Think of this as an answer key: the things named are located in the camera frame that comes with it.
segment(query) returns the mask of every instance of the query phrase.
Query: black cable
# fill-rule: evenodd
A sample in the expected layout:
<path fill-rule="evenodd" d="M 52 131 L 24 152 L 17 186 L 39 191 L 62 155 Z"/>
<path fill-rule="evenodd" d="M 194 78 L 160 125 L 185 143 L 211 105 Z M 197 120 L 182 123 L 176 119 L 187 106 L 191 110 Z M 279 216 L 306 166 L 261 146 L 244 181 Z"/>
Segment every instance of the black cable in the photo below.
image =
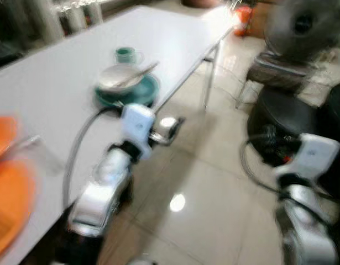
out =
<path fill-rule="evenodd" d="M 71 150 L 69 153 L 69 157 L 65 167 L 65 173 L 63 177 L 63 209 L 66 209 L 69 206 L 69 192 L 70 192 L 70 183 L 71 183 L 71 175 L 74 169 L 75 159 L 77 152 L 79 151 L 80 145 L 82 143 L 83 138 L 85 137 L 87 131 L 93 122 L 102 114 L 110 111 L 119 112 L 121 110 L 121 106 L 115 106 L 114 108 L 103 108 L 98 111 L 96 114 L 91 116 L 82 126 L 77 136 L 74 139 L 74 142 L 71 146 Z"/>
<path fill-rule="evenodd" d="M 249 139 L 249 142 L 255 141 L 255 140 L 263 140 L 266 145 L 269 146 L 275 146 L 278 143 L 282 142 L 282 143 L 293 143 L 293 142 L 297 142 L 298 140 L 294 139 L 293 137 L 290 137 L 289 139 L 282 139 L 276 136 L 276 127 L 274 126 L 266 126 L 264 128 L 264 133 L 260 134 L 260 135 L 255 135 L 255 136 L 251 136 Z M 333 196 L 326 194 L 326 193 L 322 193 L 322 192 L 318 192 L 315 190 L 315 193 L 317 193 L 317 195 L 323 199 L 326 200 L 330 200 L 332 202 L 335 203 L 340 203 L 340 201 L 336 198 L 334 198 Z"/>
<path fill-rule="evenodd" d="M 326 221 L 325 219 L 323 219 L 322 217 L 320 217 L 320 215 L 318 213 L 316 213 L 314 210 L 312 210 L 310 207 L 306 206 L 303 203 L 300 203 L 299 201 L 295 200 L 294 198 L 292 198 L 290 196 L 289 193 L 286 192 L 282 192 L 281 190 L 277 190 L 273 187 L 268 186 L 267 184 L 261 182 L 259 179 L 257 179 L 257 177 L 254 175 L 254 173 L 252 172 L 252 170 L 250 169 L 248 162 L 247 162 L 247 158 L 246 158 L 246 147 L 251 143 L 251 141 L 257 140 L 257 139 L 262 139 L 262 138 L 267 138 L 266 135 L 257 135 L 253 138 L 251 138 L 250 140 L 244 142 L 241 144 L 240 147 L 240 158 L 241 158 L 241 163 L 242 163 L 242 167 L 244 172 L 246 173 L 246 175 L 249 177 L 249 179 L 254 182 L 256 185 L 258 185 L 261 188 L 264 188 L 272 193 L 275 193 L 276 195 L 278 195 L 278 197 L 280 199 L 288 199 L 292 202 L 294 202 L 297 206 L 303 208 L 304 210 L 306 210 L 308 213 L 310 213 L 316 220 L 318 220 L 320 223 L 324 224 L 326 227 L 330 228 L 331 224 Z"/>

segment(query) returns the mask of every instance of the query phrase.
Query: white bowl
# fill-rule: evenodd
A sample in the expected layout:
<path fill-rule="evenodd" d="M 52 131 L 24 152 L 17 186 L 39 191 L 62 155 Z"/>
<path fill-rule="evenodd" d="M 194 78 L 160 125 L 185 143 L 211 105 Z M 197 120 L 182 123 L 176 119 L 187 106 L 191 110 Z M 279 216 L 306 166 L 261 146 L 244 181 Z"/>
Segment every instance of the white bowl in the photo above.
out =
<path fill-rule="evenodd" d="M 106 93 L 112 94 L 126 94 L 129 93 L 144 76 L 138 76 L 121 87 L 115 87 L 115 85 L 132 77 L 140 72 L 140 69 L 133 65 L 118 64 L 105 69 L 98 80 L 98 87 L 100 90 Z"/>

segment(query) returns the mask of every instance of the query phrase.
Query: green plate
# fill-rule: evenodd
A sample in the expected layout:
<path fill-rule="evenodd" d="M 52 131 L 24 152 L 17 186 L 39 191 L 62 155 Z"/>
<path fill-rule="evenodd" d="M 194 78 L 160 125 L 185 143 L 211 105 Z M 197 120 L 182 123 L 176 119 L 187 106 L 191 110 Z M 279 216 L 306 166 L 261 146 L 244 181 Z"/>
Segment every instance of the green plate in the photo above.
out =
<path fill-rule="evenodd" d="M 145 75 L 143 80 L 134 89 L 124 95 L 108 94 L 95 89 L 96 98 L 107 107 L 114 107 L 122 102 L 124 105 L 138 103 L 145 106 L 151 105 L 159 93 L 159 82 L 152 75 Z"/>

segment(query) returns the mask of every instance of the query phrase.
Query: cardboard box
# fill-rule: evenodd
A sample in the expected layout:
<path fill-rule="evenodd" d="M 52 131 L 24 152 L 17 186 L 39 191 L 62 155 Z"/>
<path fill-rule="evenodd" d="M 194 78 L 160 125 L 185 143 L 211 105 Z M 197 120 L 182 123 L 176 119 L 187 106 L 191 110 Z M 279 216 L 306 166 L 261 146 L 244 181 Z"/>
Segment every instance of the cardboard box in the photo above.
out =
<path fill-rule="evenodd" d="M 258 3 L 253 8 L 250 36 L 264 39 L 264 29 L 274 4 Z"/>

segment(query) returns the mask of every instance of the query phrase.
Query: chair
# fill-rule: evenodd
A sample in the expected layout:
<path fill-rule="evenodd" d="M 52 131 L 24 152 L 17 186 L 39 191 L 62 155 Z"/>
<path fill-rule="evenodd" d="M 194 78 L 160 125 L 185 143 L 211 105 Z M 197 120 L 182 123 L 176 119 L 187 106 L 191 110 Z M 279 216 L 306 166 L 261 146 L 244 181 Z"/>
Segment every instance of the chair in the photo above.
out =
<path fill-rule="evenodd" d="M 242 102 L 247 81 L 295 94 L 301 91 L 302 83 L 311 71 L 312 66 L 308 63 L 287 62 L 270 51 L 264 51 L 254 59 L 246 74 L 245 82 L 236 100 L 236 108 Z"/>

